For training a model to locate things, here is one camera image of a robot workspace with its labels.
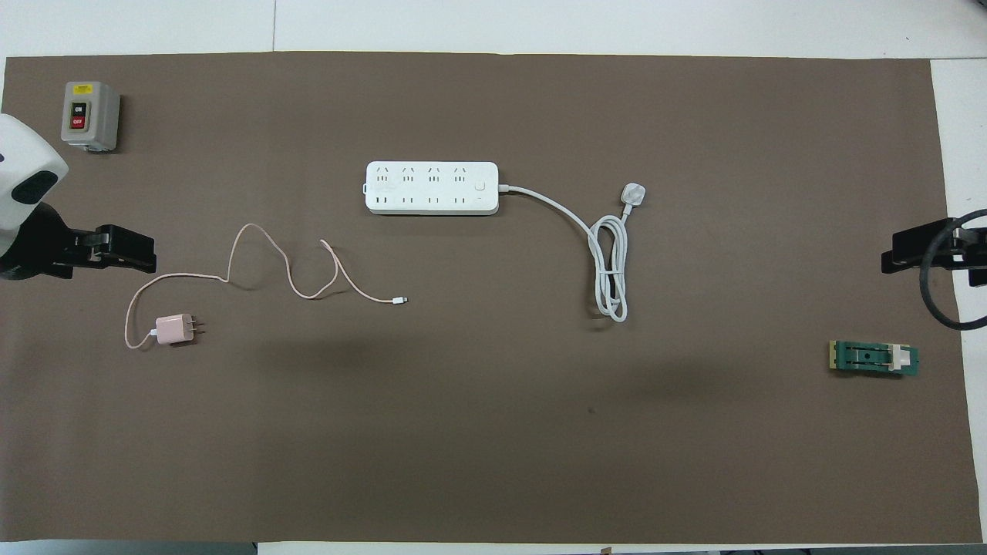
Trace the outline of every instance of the charging cable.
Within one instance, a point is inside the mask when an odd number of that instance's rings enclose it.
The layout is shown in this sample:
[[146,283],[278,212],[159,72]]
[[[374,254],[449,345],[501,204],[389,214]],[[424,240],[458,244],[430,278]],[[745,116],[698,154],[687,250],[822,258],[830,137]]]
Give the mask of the charging cable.
[[[291,290],[294,291],[296,295],[300,296],[303,299],[306,299],[306,300],[314,300],[314,299],[319,298],[319,296],[322,293],[324,293],[326,291],[326,289],[328,289],[333,283],[336,282],[336,278],[340,275],[340,272],[342,272],[342,276],[344,278],[346,278],[346,281],[349,281],[349,284],[350,284],[350,286],[353,287],[353,290],[356,291],[357,293],[359,293],[360,295],[362,295],[364,298],[366,298],[368,300],[372,300],[374,302],[380,302],[380,303],[384,303],[384,304],[404,304],[404,303],[408,302],[408,298],[407,297],[394,297],[394,298],[391,298],[391,299],[380,299],[380,298],[377,298],[377,297],[370,296],[370,295],[366,294],[365,292],[363,292],[363,290],[361,290],[359,287],[357,287],[356,286],[356,283],[354,283],[353,280],[349,277],[349,274],[346,273],[346,268],[344,268],[342,266],[342,261],[340,260],[340,257],[337,256],[336,251],[333,250],[333,247],[331,247],[329,245],[329,243],[326,242],[325,239],[319,239],[319,243],[321,243],[322,246],[327,251],[329,251],[329,254],[332,255],[332,257],[333,257],[333,263],[336,266],[336,270],[333,272],[333,278],[330,279],[328,283],[326,283],[325,285],[323,285],[322,288],[320,288],[318,291],[316,291],[316,292],[314,292],[314,293],[312,293],[310,295],[306,295],[306,294],[302,293],[301,291],[299,291],[298,290],[298,287],[295,286],[294,279],[291,277],[291,263],[288,261],[288,255],[284,254],[284,251],[281,250],[281,248],[277,246],[277,243],[275,243],[274,240],[270,238],[270,235],[268,235],[267,232],[262,227],[260,227],[256,223],[248,223],[247,225],[245,225],[245,226],[243,226],[243,227],[240,228],[240,232],[237,233],[236,239],[233,240],[233,248],[230,249],[230,258],[229,258],[229,261],[226,264],[226,277],[213,276],[213,275],[210,275],[210,274],[191,274],[191,273],[187,273],[187,272],[176,272],[176,273],[173,273],[173,274],[162,274],[160,276],[157,276],[154,279],[151,279],[150,281],[148,281],[147,283],[144,283],[139,289],[137,289],[137,292],[135,292],[133,294],[133,298],[130,299],[130,304],[126,308],[126,319],[123,321],[123,341],[126,343],[126,345],[129,348],[131,348],[131,349],[140,349],[141,347],[144,346],[145,343],[147,343],[152,337],[155,337],[155,336],[158,336],[159,337],[159,342],[161,342],[160,341],[161,336],[158,334],[158,329],[157,328],[155,328],[155,329],[151,330],[150,332],[148,332],[147,335],[144,336],[144,339],[141,340],[141,342],[138,343],[137,345],[133,345],[130,342],[130,314],[133,312],[133,306],[134,306],[134,304],[137,303],[137,299],[140,297],[141,293],[143,293],[148,287],[150,287],[151,285],[157,283],[158,281],[161,281],[162,279],[168,279],[168,278],[215,279],[217,281],[222,281],[223,283],[229,283],[230,282],[230,274],[233,271],[233,255],[235,255],[236,252],[237,252],[237,246],[240,244],[240,237],[243,236],[244,231],[247,231],[247,229],[248,228],[251,228],[251,227],[253,227],[253,228],[257,229],[258,231],[260,231],[261,233],[263,233],[264,236],[267,238],[267,241],[270,241],[271,246],[274,247],[274,249],[278,252],[278,254],[281,255],[281,258],[284,259],[284,271],[285,271],[285,273],[288,276],[288,284],[291,285]],[[183,315],[179,315],[178,317],[159,318],[158,321],[161,322],[161,321],[170,320],[170,319],[173,319],[173,318],[178,318],[178,324],[181,326],[183,324],[182,319],[181,319],[181,316],[183,316]],[[188,340],[191,339],[190,332],[193,331],[193,327],[192,327],[192,324],[193,323],[194,323],[194,321],[191,320],[190,318],[186,318],[186,321],[184,322],[184,325],[186,326],[186,331],[187,331],[187,333],[189,333],[188,335],[186,335],[186,341],[188,341]]]

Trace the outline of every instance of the white plug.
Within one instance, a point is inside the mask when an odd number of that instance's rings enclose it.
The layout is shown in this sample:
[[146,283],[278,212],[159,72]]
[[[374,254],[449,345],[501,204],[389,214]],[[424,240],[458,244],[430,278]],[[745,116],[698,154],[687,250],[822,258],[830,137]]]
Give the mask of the white plug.
[[195,320],[190,314],[162,316],[154,321],[152,336],[157,336],[158,345],[184,343],[195,338]]
[[640,206],[645,200],[645,187],[636,183],[628,183],[620,193],[620,200],[631,206]]

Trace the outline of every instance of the black cable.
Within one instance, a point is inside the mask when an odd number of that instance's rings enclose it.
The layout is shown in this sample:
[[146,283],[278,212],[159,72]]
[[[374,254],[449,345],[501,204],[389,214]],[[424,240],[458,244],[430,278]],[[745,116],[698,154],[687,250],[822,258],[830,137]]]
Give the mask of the black cable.
[[944,326],[954,330],[967,331],[983,328],[987,326],[987,316],[970,320],[969,322],[957,322],[949,318],[946,314],[943,314],[943,311],[936,306],[936,302],[932,299],[932,293],[929,291],[929,268],[932,267],[932,259],[936,257],[940,246],[946,242],[953,231],[959,229],[959,227],[971,219],[977,219],[983,216],[987,216],[987,208],[974,210],[965,216],[957,218],[953,223],[943,228],[943,231],[939,232],[939,235],[932,240],[932,243],[929,243],[929,248],[926,249],[925,256],[922,257],[922,265],[919,266],[919,291],[922,293],[922,301],[926,303],[926,308],[929,309],[929,312],[937,320],[942,322]]

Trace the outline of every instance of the switch box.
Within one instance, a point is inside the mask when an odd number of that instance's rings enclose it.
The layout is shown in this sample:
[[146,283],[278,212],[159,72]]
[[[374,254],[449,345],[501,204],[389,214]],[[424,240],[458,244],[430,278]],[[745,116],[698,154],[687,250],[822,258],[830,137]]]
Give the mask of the switch box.
[[65,85],[61,137],[66,143],[90,152],[116,148],[120,95],[99,81],[73,81]]

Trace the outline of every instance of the white power strip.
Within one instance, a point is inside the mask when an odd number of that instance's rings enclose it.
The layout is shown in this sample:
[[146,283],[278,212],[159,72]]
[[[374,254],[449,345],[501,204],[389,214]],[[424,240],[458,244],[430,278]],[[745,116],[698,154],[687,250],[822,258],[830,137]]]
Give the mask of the white power strip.
[[370,162],[363,184],[375,214],[490,215],[498,207],[493,162]]
[[[586,233],[589,255],[596,269],[593,296],[600,314],[615,322],[627,319],[627,217],[645,200],[645,188],[628,183],[621,191],[624,210],[605,215],[592,225],[565,206],[541,193],[498,183],[493,162],[370,162],[363,184],[367,208],[375,214],[490,215],[500,194],[536,198],[565,214]],[[600,245],[600,233],[613,236],[609,256]]]

